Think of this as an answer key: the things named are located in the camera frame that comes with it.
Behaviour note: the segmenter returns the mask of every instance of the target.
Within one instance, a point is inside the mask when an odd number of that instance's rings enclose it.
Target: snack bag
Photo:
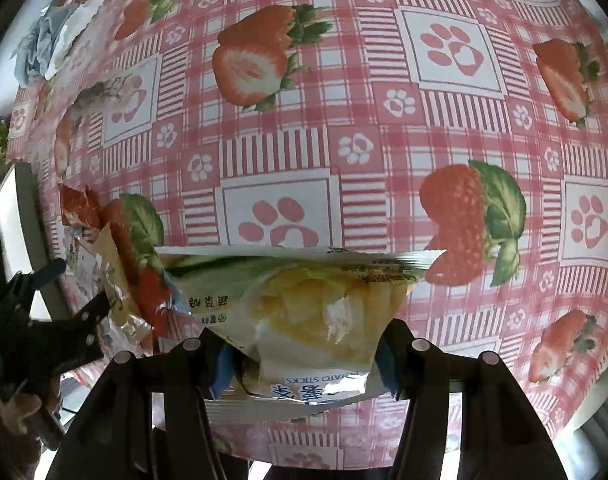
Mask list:
[[[158,248],[176,308],[257,363],[248,392],[315,403],[364,393],[386,325],[442,252]]]

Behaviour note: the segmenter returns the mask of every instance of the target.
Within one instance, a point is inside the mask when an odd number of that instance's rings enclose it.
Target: strawberry print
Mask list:
[[[117,29],[115,41],[128,38],[150,17],[151,23],[163,18],[175,6],[174,0],[133,0],[122,11],[124,20]]]
[[[593,335],[597,328],[594,316],[579,309],[567,312],[547,326],[530,358],[529,381],[539,383],[559,374],[574,355],[595,348]]]
[[[571,124],[586,126],[591,113],[587,84],[597,80],[600,63],[590,60],[581,43],[558,38],[533,45],[537,66],[553,103]]]
[[[290,78],[308,68],[286,50],[315,44],[332,28],[319,19],[324,10],[312,5],[263,7],[218,34],[213,72],[222,97],[256,111],[274,107],[278,92],[295,88]]]
[[[467,285],[495,261],[491,286],[508,282],[520,263],[526,201],[513,177],[497,166],[470,160],[433,171],[420,186],[420,202],[437,225],[427,249],[444,249],[426,281]]]
[[[257,105],[280,91],[289,60],[257,43],[219,46],[213,53],[215,81],[222,97],[237,106]]]

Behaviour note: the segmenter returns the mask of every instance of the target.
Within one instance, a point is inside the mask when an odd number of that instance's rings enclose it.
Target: pink checkered tablecloth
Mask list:
[[[578,0],[165,0],[140,24],[126,16],[132,1],[107,0],[52,82],[17,96],[8,154],[34,165],[54,253],[60,182],[89,185],[104,203],[123,192],[148,197],[167,245],[396,252],[442,243],[452,259],[399,317],[445,351],[497,351],[555,435],[608,353],[608,51]],[[301,43],[286,40],[286,55],[268,45],[280,32],[266,17],[260,33],[245,31],[248,43],[218,40],[274,5],[315,8],[312,19],[297,16],[306,24],[298,32],[286,20]],[[563,41],[552,48],[552,39]],[[308,70],[289,75],[294,66]],[[235,70],[251,79],[260,71],[261,100]],[[132,98],[82,122],[60,178],[56,126],[80,89],[115,73],[134,76]],[[261,110],[242,109],[250,100]],[[445,167],[455,169],[435,173]],[[481,203],[483,170],[486,228],[457,212],[460,227],[429,217],[423,183],[434,177],[440,207],[468,210]],[[499,220],[488,206],[494,176],[495,198],[510,203]],[[507,226],[511,236],[489,244]],[[545,328],[577,310],[580,327],[552,342]],[[585,320],[596,325],[590,333],[579,332]],[[176,323],[182,335],[200,328],[188,316]],[[555,364],[567,339],[575,345]],[[213,431],[237,456],[371,468],[392,464],[406,409],[381,397],[303,422]],[[460,416],[455,399],[453,435]]]

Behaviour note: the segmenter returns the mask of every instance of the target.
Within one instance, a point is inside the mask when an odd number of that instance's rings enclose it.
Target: strawberry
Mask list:
[[[566,352],[538,343],[530,358],[529,381],[539,383],[564,367]]]
[[[115,41],[127,38],[144,25],[146,17],[148,16],[150,1],[151,0],[133,0],[124,7],[124,10],[122,11],[124,14],[124,21],[115,33]]]
[[[272,5],[255,11],[218,34],[222,46],[257,43],[271,50],[286,50],[292,39],[288,36],[295,20],[295,8]]]
[[[153,327],[156,337],[168,335],[168,310],[160,310],[159,307],[170,297],[171,291],[158,273],[151,267],[145,267],[140,273],[136,302],[146,322]]]
[[[63,176],[68,168],[68,154],[70,151],[70,141],[62,140],[55,137],[55,145],[53,146],[53,157],[55,158],[55,173],[57,176]]]
[[[420,186],[420,202],[440,228],[484,223],[482,181],[465,164],[433,171]]]
[[[595,341],[588,336],[595,327],[595,318],[577,308],[547,326],[530,359],[529,381],[546,380],[564,367],[572,352],[593,349]]]
[[[140,276],[140,264],[130,235],[130,221],[124,209],[122,200],[111,200],[100,210],[100,223],[102,227],[111,224],[111,237],[115,242],[117,251],[124,267],[124,273],[129,283],[137,283]]]
[[[590,101],[586,90],[582,88],[581,84],[570,81],[540,58],[538,58],[537,64],[557,109],[572,123],[583,126],[590,111],[588,109]]]
[[[426,248],[446,249],[426,273],[428,283],[466,285],[484,271],[484,222],[441,228]]]
[[[213,72],[222,97],[238,106],[257,105],[280,91],[289,59],[263,44],[232,44],[217,47]]]
[[[580,59],[574,45],[555,38],[544,43],[534,44],[533,50],[538,56],[538,67],[541,62],[561,75],[572,86],[580,87],[582,85]]]

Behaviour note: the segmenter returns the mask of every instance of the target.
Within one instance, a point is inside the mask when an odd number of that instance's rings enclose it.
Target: plastic wrapper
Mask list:
[[[176,308],[257,363],[246,390],[304,402],[364,393],[386,325],[442,252],[158,248]]]
[[[60,184],[60,207],[65,226],[100,229],[97,195],[88,186],[79,191]]]

